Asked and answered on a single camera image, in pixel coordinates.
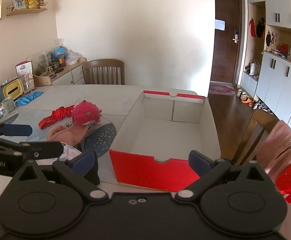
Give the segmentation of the wooden chair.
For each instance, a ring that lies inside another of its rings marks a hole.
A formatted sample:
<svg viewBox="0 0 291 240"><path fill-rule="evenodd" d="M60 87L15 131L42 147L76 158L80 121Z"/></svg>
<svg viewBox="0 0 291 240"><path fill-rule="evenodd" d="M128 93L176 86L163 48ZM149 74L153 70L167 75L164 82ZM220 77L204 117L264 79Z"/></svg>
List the wooden chair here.
<svg viewBox="0 0 291 240"><path fill-rule="evenodd" d="M241 139L241 142L232 158L232 163L243 165L250 160L256 160L255 150L260 144L264 134L270 134L279 119L264 110L256 109Z"/></svg>
<svg viewBox="0 0 291 240"><path fill-rule="evenodd" d="M125 85L125 64L117 59L101 59L82 65L86 85Z"/></svg>

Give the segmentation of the red knotted cloth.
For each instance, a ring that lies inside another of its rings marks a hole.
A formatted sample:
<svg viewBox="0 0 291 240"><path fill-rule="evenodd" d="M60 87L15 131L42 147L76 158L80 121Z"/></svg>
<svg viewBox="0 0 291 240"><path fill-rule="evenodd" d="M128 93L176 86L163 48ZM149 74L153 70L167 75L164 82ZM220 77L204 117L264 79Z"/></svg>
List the red knotted cloth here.
<svg viewBox="0 0 291 240"><path fill-rule="evenodd" d="M72 110L74 105L64 107L61 106L56 110L52 111L50 116L43 118L39 123L38 126L40 129L46 129L49 126L52 126L58 121L63 120L64 118L70 118L72 116Z"/></svg>

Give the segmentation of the brown entrance door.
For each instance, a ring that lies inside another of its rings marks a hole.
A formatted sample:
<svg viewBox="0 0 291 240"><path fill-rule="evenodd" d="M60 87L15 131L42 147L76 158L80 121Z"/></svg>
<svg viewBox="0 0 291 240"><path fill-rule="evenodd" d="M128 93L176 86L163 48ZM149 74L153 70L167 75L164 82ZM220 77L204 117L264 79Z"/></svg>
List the brown entrance door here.
<svg viewBox="0 0 291 240"><path fill-rule="evenodd" d="M242 0L215 0L215 11L211 80L234 83L241 45Z"/></svg>

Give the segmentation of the far wooden chair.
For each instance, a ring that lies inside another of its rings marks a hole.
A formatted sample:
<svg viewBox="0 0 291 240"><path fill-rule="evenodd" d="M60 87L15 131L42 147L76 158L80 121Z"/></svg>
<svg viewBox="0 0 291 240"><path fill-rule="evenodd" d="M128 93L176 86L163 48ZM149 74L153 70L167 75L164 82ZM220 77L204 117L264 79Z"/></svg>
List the far wooden chair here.
<svg viewBox="0 0 291 240"><path fill-rule="evenodd" d="M125 85L125 64L117 59L101 59L82 65L86 85Z"/></svg>

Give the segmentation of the pink fleece cloth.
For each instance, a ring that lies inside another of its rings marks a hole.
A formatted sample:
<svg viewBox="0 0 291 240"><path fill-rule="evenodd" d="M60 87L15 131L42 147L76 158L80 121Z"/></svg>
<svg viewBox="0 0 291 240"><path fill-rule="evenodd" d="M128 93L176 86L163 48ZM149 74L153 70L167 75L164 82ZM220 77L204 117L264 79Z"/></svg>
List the pink fleece cloth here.
<svg viewBox="0 0 291 240"><path fill-rule="evenodd" d="M72 125L67 127L65 125L53 126L47 133L47 141L59 141L66 143L69 146L80 144L88 133L90 133L92 126Z"/></svg>

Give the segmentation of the white tall cabinet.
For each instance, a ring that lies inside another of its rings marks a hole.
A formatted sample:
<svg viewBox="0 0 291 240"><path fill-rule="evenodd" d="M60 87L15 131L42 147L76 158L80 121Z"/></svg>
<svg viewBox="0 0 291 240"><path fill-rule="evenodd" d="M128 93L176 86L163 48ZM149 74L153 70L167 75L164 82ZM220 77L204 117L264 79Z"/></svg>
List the white tall cabinet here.
<svg viewBox="0 0 291 240"><path fill-rule="evenodd" d="M291 121L291 0L248 0L250 34L242 86L257 106Z"/></svg>

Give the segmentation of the blue gloves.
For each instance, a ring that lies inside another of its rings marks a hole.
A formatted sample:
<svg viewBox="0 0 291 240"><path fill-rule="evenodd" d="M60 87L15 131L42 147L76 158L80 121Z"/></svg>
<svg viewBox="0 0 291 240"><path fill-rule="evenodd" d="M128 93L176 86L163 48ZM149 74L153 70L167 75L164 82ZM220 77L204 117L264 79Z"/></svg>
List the blue gloves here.
<svg viewBox="0 0 291 240"><path fill-rule="evenodd" d="M43 92L34 91L34 92L30 93L30 94L24 95L24 96L20 97L19 99L17 99L17 101L15 102L15 106L28 105L28 103L30 103L31 101L35 100L36 98L38 98L42 94L43 94Z"/></svg>

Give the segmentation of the white red cardboard box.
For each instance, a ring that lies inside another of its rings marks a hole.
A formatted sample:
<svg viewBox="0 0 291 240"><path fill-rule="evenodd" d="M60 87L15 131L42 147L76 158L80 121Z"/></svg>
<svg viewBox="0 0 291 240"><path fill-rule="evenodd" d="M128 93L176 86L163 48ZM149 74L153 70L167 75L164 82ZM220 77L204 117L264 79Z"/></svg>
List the white red cardboard box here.
<svg viewBox="0 0 291 240"><path fill-rule="evenodd" d="M177 192L199 178L188 162L192 150L212 160L221 155L208 98L145 90L109 154L119 183Z"/></svg>

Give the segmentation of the shoes on floor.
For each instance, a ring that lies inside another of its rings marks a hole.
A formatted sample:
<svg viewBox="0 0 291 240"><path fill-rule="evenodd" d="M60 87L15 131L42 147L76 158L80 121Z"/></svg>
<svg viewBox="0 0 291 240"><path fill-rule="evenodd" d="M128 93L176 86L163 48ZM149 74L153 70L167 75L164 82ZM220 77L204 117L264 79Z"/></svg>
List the shoes on floor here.
<svg viewBox="0 0 291 240"><path fill-rule="evenodd" d="M256 105L256 101L250 98L248 94L242 89L237 91L237 97L242 103L247 104L249 107L254 107L254 105Z"/></svg>

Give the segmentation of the near wooden chair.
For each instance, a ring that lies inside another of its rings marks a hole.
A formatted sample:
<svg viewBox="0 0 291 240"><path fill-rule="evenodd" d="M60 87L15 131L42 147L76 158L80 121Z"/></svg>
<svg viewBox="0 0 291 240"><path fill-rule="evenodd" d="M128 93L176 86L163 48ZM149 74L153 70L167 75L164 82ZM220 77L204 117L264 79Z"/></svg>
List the near wooden chair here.
<svg viewBox="0 0 291 240"><path fill-rule="evenodd" d="M232 158L232 163L243 165L250 160L256 160L255 150L260 144L264 134L270 134L279 119L264 110L256 109L241 139L241 142Z"/></svg>

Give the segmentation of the green mug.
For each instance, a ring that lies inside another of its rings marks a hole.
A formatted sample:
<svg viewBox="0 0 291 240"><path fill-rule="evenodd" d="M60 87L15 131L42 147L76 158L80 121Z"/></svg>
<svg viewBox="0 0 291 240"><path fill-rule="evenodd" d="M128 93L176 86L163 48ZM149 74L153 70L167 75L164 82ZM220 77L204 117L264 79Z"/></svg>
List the green mug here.
<svg viewBox="0 0 291 240"><path fill-rule="evenodd" d="M7 112L10 113L15 109L15 103L12 97L7 97L5 98L2 102L2 107L3 109Z"/></svg>

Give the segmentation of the pink dragonfruit plush toy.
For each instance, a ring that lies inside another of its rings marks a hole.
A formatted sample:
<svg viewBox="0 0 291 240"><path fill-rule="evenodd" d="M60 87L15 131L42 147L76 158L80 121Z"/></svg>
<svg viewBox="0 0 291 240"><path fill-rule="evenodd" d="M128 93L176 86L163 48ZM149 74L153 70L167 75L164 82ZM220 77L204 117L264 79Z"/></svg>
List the pink dragonfruit plush toy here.
<svg viewBox="0 0 291 240"><path fill-rule="evenodd" d="M101 110L95 104L83 101L73 107L72 120L76 125L98 124L101 120Z"/></svg>

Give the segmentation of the white sideboard cabinet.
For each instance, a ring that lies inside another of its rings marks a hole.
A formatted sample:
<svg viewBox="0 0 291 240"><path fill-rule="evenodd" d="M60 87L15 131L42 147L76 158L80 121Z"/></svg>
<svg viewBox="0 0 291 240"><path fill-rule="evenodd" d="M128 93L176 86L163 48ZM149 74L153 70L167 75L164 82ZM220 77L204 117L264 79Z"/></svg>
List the white sideboard cabinet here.
<svg viewBox="0 0 291 240"><path fill-rule="evenodd" d="M35 87L62 86L62 85L84 85L84 74L82 65L87 62L85 57L80 57L78 62L64 67L64 70L50 78L49 75L33 75Z"/></svg>

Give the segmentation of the green tissue box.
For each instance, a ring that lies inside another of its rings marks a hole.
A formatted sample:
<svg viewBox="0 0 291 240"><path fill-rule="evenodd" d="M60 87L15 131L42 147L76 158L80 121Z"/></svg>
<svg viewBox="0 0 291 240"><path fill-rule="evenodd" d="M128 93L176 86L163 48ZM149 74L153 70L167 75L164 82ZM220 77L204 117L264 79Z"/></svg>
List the green tissue box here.
<svg viewBox="0 0 291 240"><path fill-rule="evenodd" d="M23 94L23 83L18 77L0 86L0 102L8 97L11 97L14 101L16 101Z"/></svg>

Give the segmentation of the pink scarf on chair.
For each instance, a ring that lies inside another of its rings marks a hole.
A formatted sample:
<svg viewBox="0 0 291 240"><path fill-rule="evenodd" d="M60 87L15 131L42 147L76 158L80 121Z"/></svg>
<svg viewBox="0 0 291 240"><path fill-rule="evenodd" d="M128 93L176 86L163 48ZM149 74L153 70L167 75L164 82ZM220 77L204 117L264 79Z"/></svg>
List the pink scarf on chair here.
<svg viewBox="0 0 291 240"><path fill-rule="evenodd" d="M280 120L254 151L256 160L275 182L291 165L291 128Z"/></svg>

